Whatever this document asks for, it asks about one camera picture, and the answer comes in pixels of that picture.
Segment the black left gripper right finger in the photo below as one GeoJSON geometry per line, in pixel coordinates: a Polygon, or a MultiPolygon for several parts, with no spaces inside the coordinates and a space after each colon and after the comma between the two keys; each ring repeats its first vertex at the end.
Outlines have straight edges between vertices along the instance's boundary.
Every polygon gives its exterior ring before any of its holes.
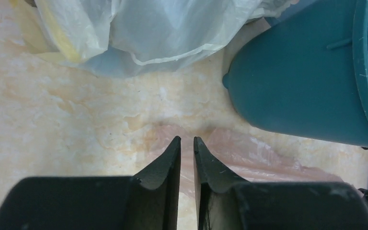
{"type": "Polygon", "coordinates": [[[341,182],[249,182],[194,138],[200,230],[368,230],[368,202],[341,182]]]}

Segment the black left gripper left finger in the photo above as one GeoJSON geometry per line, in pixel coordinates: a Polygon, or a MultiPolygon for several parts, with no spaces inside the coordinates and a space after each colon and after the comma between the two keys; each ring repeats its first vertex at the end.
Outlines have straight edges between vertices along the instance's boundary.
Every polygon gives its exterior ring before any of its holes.
{"type": "Polygon", "coordinates": [[[134,175],[27,177],[0,206],[0,230],[174,230],[181,138],[134,175]]]}

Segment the pink plastic trash bag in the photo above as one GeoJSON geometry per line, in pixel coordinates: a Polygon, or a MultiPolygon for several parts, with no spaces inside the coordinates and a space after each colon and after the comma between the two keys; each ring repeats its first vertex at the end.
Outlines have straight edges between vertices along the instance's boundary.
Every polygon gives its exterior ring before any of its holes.
{"type": "MultiPolygon", "coordinates": [[[[195,197],[193,142],[194,134],[180,126],[156,127],[155,143],[150,146],[144,159],[150,162],[160,156],[170,141],[181,138],[180,192],[195,197]]],[[[204,140],[209,151],[240,177],[251,182],[340,182],[334,174],[315,167],[305,167],[287,156],[277,154],[268,144],[250,135],[229,129],[216,128],[204,140]]]]}

